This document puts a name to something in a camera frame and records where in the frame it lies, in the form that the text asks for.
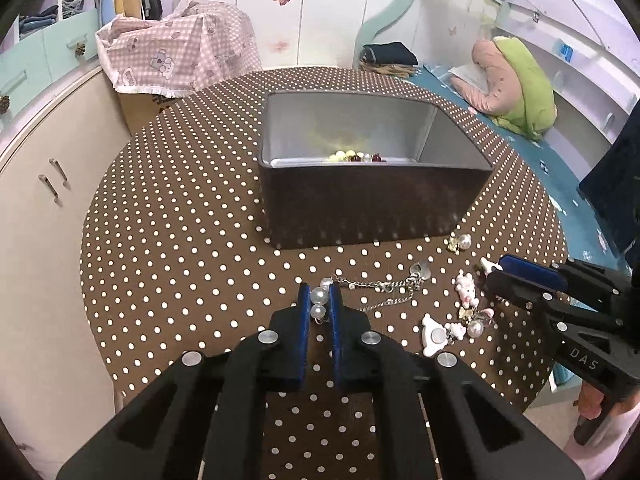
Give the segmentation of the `person's right hand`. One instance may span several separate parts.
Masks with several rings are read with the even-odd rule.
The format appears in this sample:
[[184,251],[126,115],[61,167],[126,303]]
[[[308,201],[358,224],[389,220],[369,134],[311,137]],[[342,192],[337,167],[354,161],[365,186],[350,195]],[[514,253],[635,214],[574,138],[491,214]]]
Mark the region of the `person's right hand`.
[[[632,411],[638,404],[640,399],[640,392],[636,391],[627,399],[618,402],[614,408],[610,411],[611,416],[623,415]],[[588,382],[582,382],[582,388],[577,399],[577,409],[580,416],[585,419],[596,419],[602,412],[602,406],[604,403],[604,394],[596,387],[588,384]]]

